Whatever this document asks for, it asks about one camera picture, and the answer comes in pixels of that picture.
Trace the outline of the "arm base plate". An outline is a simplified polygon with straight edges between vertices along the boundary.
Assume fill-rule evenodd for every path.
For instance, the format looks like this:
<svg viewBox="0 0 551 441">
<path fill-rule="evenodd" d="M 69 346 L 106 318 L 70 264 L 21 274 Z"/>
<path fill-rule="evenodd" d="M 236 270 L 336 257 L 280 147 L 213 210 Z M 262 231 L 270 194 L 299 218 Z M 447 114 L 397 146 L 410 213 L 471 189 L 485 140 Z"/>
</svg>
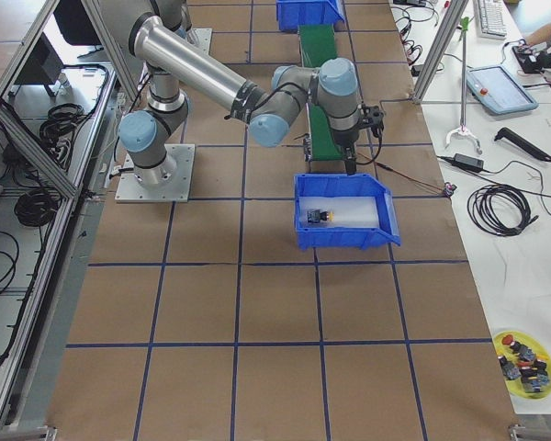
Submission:
<svg viewBox="0 0 551 441">
<path fill-rule="evenodd" d="M 205 53 L 209 53 L 212 28 L 191 28 L 186 31 L 186 40 Z"/>
<path fill-rule="evenodd" d="M 127 155 L 118 181 L 116 201 L 120 203 L 186 203 L 189 200 L 195 161 L 194 144 L 166 143 L 165 160 L 160 165 L 143 169 L 135 167 Z"/>
</svg>

